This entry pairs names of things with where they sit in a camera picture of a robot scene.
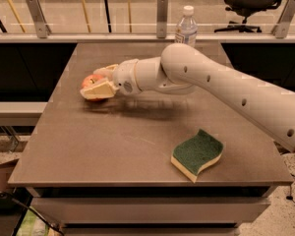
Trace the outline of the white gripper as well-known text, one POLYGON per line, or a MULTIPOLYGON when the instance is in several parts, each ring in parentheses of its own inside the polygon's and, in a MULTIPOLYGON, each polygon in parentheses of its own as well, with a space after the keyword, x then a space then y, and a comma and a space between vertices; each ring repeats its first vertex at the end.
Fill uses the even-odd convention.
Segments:
POLYGON ((95 69, 93 72, 96 75, 104 77, 95 87, 99 97, 102 97, 102 99, 113 97, 117 90, 124 95, 139 94, 141 90, 135 78, 135 68, 138 62, 138 59, 133 59, 124 61, 119 65, 112 64, 95 69))

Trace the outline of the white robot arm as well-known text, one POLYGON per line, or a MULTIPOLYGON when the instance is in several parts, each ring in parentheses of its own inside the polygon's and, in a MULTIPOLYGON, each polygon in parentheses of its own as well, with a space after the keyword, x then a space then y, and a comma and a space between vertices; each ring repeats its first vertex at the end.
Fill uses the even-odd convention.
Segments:
POLYGON ((146 90, 185 94, 205 89, 295 153, 295 92, 221 65, 195 48, 170 44, 159 57, 97 69, 84 80, 87 100, 146 90))

